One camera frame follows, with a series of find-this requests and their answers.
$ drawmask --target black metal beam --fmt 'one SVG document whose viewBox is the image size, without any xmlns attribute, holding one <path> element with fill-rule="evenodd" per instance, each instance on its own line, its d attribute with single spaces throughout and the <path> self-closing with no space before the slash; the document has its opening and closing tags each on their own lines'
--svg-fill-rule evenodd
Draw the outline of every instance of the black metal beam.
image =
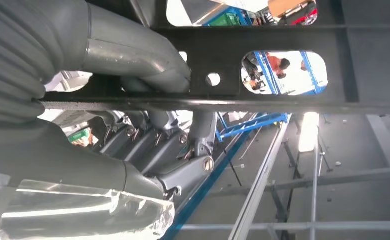
<svg viewBox="0 0 390 240">
<path fill-rule="evenodd" d="M 128 94 L 97 76 L 103 91 L 86 87 L 48 93 L 50 109 L 210 110 L 390 114 L 390 0 L 321 0 L 312 26 L 170 27 L 165 1 L 156 0 L 150 26 L 188 56 L 192 70 L 186 94 Z M 329 80 L 317 96 L 254 95 L 240 80 L 240 62 L 250 51 L 313 51 L 326 63 Z M 206 76 L 221 82 L 209 86 Z"/>
<path fill-rule="evenodd" d="M 360 182 L 369 182 L 369 181 L 381 181 L 381 180 L 388 180 L 390 179 L 390 168 L 382 168 L 382 169 L 375 169 L 375 170 L 366 170 L 366 171 L 359 171 L 357 173 L 347 173 L 347 174 L 329 174 L 320 176 L 318 178 L 318 186 L 325 186 L 325 185 L 337 185 L 337 184 L 351 184 L 351 183 L 360 183 Z M 276 191 L 279 190 L 290 190 L 290 189 L 300 189 L 300 188 L 308 188 L 312 186 L 313 179 L 310 177 L 305 177 L 303 179 L 293 180 L 289 182 L 284 182 L 280 184 L 268 184 L 264 191 L 272 191 L 275 189 Z M 211 192 L 208 194 L 208 197 L 223 197 L 223 196 L 233 196 L 233 195 L 247 195 L 250 188 L 244 188 L 244 187 L 232 187 L 223 191 L 219 192 Z"/>
</svg>

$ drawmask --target worker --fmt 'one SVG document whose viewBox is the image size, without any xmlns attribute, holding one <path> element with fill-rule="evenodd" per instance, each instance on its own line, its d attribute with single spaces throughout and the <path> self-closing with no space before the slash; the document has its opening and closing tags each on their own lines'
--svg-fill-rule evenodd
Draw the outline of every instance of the worker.
<svg viewBox="0 0 390 240">
<path fill-rule="evenodd" d="M 305 62 L 304 62 L 304 60 L 302 60 L 302 62 L 301 62 L 301 70 L 307 71 L 307 68 L 305 67 Z"/>
<path fill-rule="evenodd" d="M 266 53 L 266 55 L 271 69 L 276 73 L 277 78 L 285 78 L 286 74 L 283 71 L 290 66 L 289 60 L 286 58 L 279 59 L 275 56 L 271 56 L 270 53 Z"/>
<path fill-rule="evenodd" d="M 259 80 L 261 76 L 264 75 L 263 72 L 258 72 L 257 65 L 253 64 L 247 57 L 242 59 L 242 66 L 245 71 L 248 73 L 251 80 Z"/>
</svg>

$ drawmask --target plastic wrap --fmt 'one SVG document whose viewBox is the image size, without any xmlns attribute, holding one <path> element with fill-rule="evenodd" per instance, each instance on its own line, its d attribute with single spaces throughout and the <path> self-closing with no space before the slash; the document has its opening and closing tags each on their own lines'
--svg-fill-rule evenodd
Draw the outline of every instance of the plastic wrap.
<svg viewBox="0 0 390 240">
<path fill-rule="evenodd" d="M 0 176 L 0 240 L 155 240 L 173 222 L 172 202 L 110 189 Z"/>
</svg>

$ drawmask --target round hole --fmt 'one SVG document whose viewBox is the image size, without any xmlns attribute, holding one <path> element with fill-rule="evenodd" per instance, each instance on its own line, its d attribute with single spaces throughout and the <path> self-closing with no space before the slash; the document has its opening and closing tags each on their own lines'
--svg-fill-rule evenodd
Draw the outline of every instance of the round hole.
<svg viewBox="0 0 390 240">
<path fill-rule="evenodd" d="M 208 85 L 210 85 L 210 86 L 213 86 L 213 87 L 217 86 L 220 84 L 220 81 L 221 81 L 220 75 L 218 75 L 216 73 L 215 74 L 210 73 L 210 74 L 208 74 L 206 81 L 207 81 Z"/>
</svg>

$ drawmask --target concrete floor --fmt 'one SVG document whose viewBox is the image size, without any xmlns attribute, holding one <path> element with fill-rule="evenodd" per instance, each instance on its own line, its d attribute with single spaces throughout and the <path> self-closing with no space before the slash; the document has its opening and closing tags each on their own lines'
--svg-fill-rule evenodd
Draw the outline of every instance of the concrete floor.
<svg viewBox="0 0 390 240">
<path fill-rule="evenodd" d="M 377 143 L 376 137 L 365 116 L 353 115 L 328 115 L 326 116 L 331 124 L 324 124 L 321 119 L 320 129 L 324 142 L 328 147 L 326 157 L 333 172 L 327 173 L 323 166 L 323 174 L 337 174 L 355 172 L 387 167 L 386 160 Z M 263 129 L 258 135 L 258 141 L 254 142 L 246 156 L 239 160 L 245 150 L 242 147 L 233 159 L 237 167 L 244 164 L 245 168 L 237 167 L 236 171 L 242 184 L 250 186 L 257 174 L 259 166 L 267 152 L 268 146 L 276 132 L 276 128 Z M 289 139 L 291 150 L 296 157 L 297 129 L 295 124 L 290 124 L 286 133 Z M 342 165 L 336 167 L 335 163 L 340 161 Z M 313 171 L 313 158 L 304 155 L 300 158 L 299 171 L 305 176 L 311 176 Z M 288 157 L 283 148 L 280 149 L 275 165 L 269 178 L 269 182 L 275 180 L 286 182 L 292 178 L 292 169 L 288 168 Z M 238 183 L 233 172 L 226 170 L 211 190 L 219 191 L 228 187 L 237 187 Z M 307 222 L 310 219 L 311 211 L 311 189 L 300 188 L 293 193 L 289 222 Z M 279 192 L 284 198 L 288 192 Z M 226 197 L 206 197 L 198 209 L 194 211 L 187 224 L 234 224 L 239 211 L 245 201 L 245 196 L 234 195 Z M 260 207 L 255 216 L 255 223 L 271 223 L 275 221 L 276 207 L 271 195 L 265 193 L 261 200 Z M 317 196 L 317 220 L 320 222 L 332 221 L 390 221 L 390 180 L 379 182 L 351 183 L 333 186 L 321 186 L 318 188 Z M 186 231 L 178 233 L 176 239 L 227 239 L 230 231 Z M 306 240 L 309 238 L 307 231 L 296 233 L 296 239 Z M 249 240 L 269 239 L 265 231 L 252 231 L 248 236 Z M 390 239 L 390 232 L 360 232 L 360 231 L 333 231 L 318 232 L 316 239 L 326 240 L 376 240 Z"/>
</svg>

